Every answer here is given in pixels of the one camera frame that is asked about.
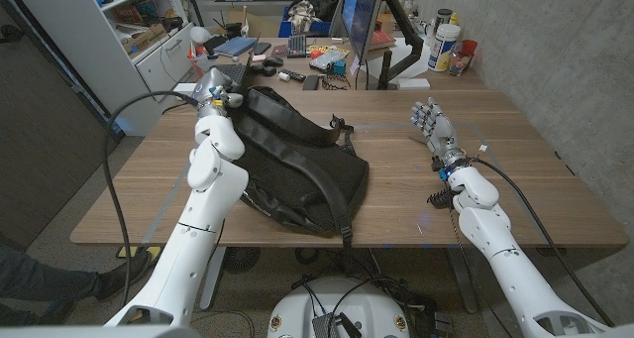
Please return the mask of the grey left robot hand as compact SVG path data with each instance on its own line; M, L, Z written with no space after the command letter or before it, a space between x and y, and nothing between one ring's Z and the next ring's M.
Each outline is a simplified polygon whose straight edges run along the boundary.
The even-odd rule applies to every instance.
M238 108L244 101L244 96L238 92L238 84L217 68L210 69L200 78L192 97L198 102L198 118L226 116L229 108Z

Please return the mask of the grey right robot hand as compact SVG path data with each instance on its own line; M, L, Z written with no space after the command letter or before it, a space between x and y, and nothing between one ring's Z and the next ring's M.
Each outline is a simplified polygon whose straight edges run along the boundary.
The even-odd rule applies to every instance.
M433 97L426 104L417 101L411 108L411 122L421 131L422 142L432 153L432 171L449 176L467 165L466 153L461 149L456 131Z

